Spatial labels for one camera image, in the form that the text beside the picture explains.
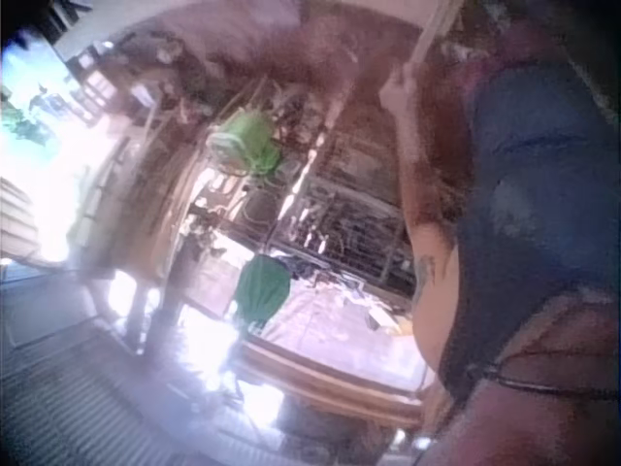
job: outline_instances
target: tattoo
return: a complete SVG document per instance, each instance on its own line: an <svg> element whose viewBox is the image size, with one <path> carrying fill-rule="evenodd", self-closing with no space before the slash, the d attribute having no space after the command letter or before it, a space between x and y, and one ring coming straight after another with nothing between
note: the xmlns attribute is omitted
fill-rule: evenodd
<svg viewBox="0 0 621 466"><path fill-rule="evenodd" d="M416 291L412 303L415 306L427 282L431 279L431 282L436 284L436 260L429 255L423 255L420 259L414 260L414 275L416 276Z"/></svg>

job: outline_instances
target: person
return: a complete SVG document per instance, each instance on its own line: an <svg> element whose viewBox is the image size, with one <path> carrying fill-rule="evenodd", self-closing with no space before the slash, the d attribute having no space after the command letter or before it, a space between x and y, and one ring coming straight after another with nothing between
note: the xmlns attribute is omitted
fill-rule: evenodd
<svg viewBox="0 0 621 466"><path fill-rule="evenodd" d="M474 186L453 230L417 124L421 70L399 67L379 94L415 258L413 333L452 401L423 465L619 464L618 134L526 30L462 68Z"/></svg>

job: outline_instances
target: hand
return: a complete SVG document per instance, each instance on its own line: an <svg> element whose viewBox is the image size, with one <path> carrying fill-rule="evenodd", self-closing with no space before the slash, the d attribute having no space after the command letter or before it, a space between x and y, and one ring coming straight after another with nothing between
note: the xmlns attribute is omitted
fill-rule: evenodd
<svg viewBox="0 0 621 466"><path fill-rule="evenodd" d="M418 99L418 78L411 63L397 66L379 91L379 102L397 120L413 118Z"/></svg>

